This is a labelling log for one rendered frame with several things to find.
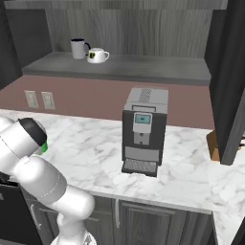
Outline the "dark open cabinet door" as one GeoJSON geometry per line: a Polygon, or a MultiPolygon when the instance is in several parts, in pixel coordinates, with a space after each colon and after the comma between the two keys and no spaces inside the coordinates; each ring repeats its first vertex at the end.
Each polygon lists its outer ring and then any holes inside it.
{"type": "Polygon", "coordinates": [[[245,0],[212,12],[205,61],[220,164],[231,166],[245,132],[245,0]]]}
{"type": "Polygon", "coordinates": [[[0,0],[0,90],[22,76],[4,0],[0,0]]]}

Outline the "brown wooden block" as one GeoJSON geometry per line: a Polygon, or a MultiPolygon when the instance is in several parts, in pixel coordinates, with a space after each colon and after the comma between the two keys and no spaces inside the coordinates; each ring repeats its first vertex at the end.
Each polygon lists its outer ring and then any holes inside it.
{"type": "Polygon", "coordinates": [[[208,144],[208,149],[209,149],[211,160],[219,162],[220,158],[219,158],[218,144],[216,140],[215,131],[213,130],[212,132],[210,132],[207,135],[206,139],[207,139],[207,144],[208,144]]]}

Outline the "grey base cabinet door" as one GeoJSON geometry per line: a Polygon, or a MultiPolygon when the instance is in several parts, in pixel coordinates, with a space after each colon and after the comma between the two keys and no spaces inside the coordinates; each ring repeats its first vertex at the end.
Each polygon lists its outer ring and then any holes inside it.
{"type": "Polygon", "coordinates": [[[121,245],[180,245],[185,211],[121,201],[117,228],[121,245]]]}
{"type": "MultiPolygon", "coordinates": [[[[36,216],[41,223],[39,233],[43,245],[50,245],[58,235],[57,212],[39,204],[36,216]]],[[[96,196],[95,209],[84,223],[97,245],[114,245],[112,201],[109,198],[96,196]]]]}

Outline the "round white mug with print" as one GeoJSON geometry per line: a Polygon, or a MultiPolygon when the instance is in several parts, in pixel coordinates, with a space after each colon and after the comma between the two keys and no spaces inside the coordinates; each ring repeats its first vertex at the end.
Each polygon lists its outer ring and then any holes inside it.
{"type": "Polygon", "coordinates": [[[92,48],[89,50],[87,61],[92,64],[100,64],[105,62],[110,54],[102,48],[92,48]]]}

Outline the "white wall outlet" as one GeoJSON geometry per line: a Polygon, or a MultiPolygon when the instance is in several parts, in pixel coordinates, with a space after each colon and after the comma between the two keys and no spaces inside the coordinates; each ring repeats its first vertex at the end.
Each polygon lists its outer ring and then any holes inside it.
{"type": "Polygon", "coordinates": [[[41,93],[43,103],[44,103],[44,108],[45,109],[50,109],[50,110],[55,110],[55,101],[53,97],[52,92],[42,92],[41,93]]]}
{"type": "Polygon", "coordinates": [[[27,103],[31,108],[38,108],[39,107],[35,91],[25,90],[25,96],[27,99],[27,103]]]}

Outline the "tall white mug dark rim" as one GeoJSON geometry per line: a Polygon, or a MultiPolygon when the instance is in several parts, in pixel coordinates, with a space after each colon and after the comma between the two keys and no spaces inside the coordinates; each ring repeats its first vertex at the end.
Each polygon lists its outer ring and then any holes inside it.
{"type": "Polygon", "coordinates": [[[74,59],[84,59],[88,56],[91,46],[83,38],[73,38],[70,42],[74,59]]]}

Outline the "grey wooden wall cabinet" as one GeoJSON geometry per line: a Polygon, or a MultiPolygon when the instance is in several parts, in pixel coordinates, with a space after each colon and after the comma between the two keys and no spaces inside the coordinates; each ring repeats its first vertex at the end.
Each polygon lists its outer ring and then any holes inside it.
{"type": "Polygon", "coordinates": [[[228,0],[8,0],[9,11],[45,13],[49,53],[27,75],[138,80],[207,86],[205,52],[212,12],[228,0]],[[74,59],[70,40],[83,38],[110,54],[103,63],[74,59]]]}

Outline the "black dishwasher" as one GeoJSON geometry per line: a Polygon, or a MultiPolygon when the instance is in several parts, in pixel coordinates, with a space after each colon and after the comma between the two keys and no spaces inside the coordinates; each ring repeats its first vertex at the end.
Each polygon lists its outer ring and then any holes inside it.
{"type": "Polygon", "coordinates": [[[0,243],[42,245],[21,188],[0,179],[0,243]]]}

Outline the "grey coffee machine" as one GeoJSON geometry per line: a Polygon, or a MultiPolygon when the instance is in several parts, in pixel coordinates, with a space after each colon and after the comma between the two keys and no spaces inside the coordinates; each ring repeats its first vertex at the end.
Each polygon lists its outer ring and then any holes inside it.
{"type": "Polygon", "coordinates": [[[131,89],[122,111],[122,172],[157,176],[163,161],[167,106],[167,89],[131,89]]]}

